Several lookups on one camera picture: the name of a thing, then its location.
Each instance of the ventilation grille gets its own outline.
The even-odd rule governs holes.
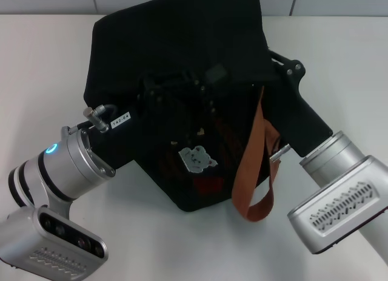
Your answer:
[[[87,268],[86,265],[77,263],[75,260],[62,256],[62,254],[49,251],[47,248],[36,250],[29,257],[30,260],[36,261],[46,268],[57,270],[71,278],[84,273]]]
[[[377,198],[375,188],[368,183],[358,182],[351,186],[331,202],[310,216],[310,223],[321,232],[325,232],[359,210],[374,198]]]

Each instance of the brown strap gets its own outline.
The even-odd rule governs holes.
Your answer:
[[[263,92],[260,96],[248,145],[238,167],[232,191],[232,202],[236,209],[251,222],[258,222],[266,218],[271,212],[273,207],[272,184],[280,164],[280,161],[270,162],[269,191],[260,202],[250,206],[259,177],[264,148],[268,150],[268,154],[271,154],[279,138],[277,130],[263,117],[262,96]]]

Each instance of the blue led light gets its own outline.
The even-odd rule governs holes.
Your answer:
[[[53,151],[56,150],[57,147],[58,147],[58,144],[57,144],[57,143],[53,144],[53,145],[50,146],[48,149],[46,149],[46,154],[51,154]]]

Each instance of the red patch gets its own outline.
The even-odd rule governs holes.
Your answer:
[[[194,178],[193,185],[201,196],[220,193],[224,186],[224,179],[221,177]]]

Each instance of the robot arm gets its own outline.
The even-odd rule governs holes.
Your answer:
[[[305,70],[299,61],[275,53],[272,57],[288,89],[267,88],[270,91],[264,94],[268,102],[264,113],[286,143],[271,160],[293,148],[305,157],[301,166],[321,187],[289,213],[292,226],[313,254],[360,229],[388,263],[384,239],[388,220],[379,216],[388,206],[388,168],[372,156],[365,157],[342,132],[332,136],[300,97],[298,84]],[[62,281],[83,280],[107,260],[105,243],[69,220],[70,205],[159,142],[186,139],[192,127],[185,106],[164,89],[186,86],[196,94],[207,87],[185,72],[174,77],[174,85],[160,84],[160,78],[154,82],[147,77],[139,103],[111,122],[105,122],[104,112],[115,113],[114,107],[88,108],[84,115],[89,123],[63,128],[59,143],[11,171],[8,188],[21,208],[0,224],[3,262]],[[280,99],[284,92],[293,100]],[[289,112],[287,122],[282,109]]]

